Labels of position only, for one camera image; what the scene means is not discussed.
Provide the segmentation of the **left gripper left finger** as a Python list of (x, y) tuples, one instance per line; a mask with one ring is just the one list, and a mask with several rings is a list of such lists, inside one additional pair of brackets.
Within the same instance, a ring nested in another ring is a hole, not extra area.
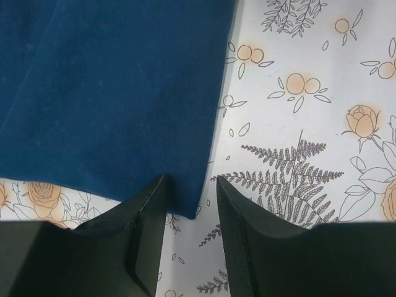
[(2, 296), (154, 296), (169, 196), (161, 174), (75, 229), (1, 223)]

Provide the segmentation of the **dark blue t shirt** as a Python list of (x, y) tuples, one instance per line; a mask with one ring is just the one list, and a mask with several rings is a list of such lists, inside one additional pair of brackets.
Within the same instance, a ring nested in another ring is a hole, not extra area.
[(234, 1), (2, 1), (1, 176), (194, 219)]

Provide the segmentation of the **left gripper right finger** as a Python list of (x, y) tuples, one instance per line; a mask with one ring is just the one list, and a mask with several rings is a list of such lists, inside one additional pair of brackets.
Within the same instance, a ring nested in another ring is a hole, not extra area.
[(217, 179), (232, 296), (394, 296), (395, 224), (282, 220)]

